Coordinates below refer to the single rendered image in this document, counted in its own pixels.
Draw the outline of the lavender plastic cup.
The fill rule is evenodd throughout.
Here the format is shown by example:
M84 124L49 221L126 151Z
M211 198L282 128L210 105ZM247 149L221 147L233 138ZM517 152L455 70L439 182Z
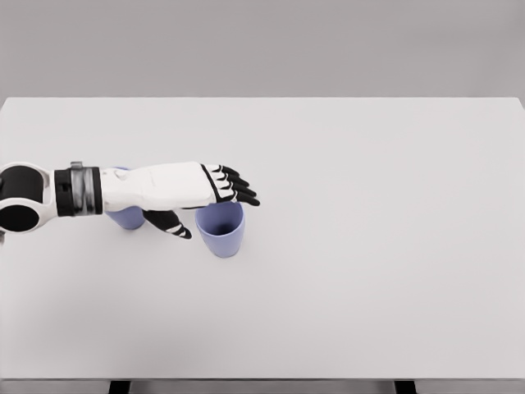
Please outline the lavender plastic cup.
M110 167L101 171L103 211L118 226L136 230L144 222L141 208L134 204L133 187L128 182L129 169Z
M195 222L204 243L214 255L225 259L238 253L245 230L241 203L225 202L199 208Z

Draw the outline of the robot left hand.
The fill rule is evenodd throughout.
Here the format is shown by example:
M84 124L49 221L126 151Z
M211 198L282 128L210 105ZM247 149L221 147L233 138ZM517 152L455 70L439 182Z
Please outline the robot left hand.
M249 183L226 165L165 163L134 169L130 178L139 184L139 206L145 219L159 230L185 240L191 239L192 233L180 221L177 209L226 202L260 205Z

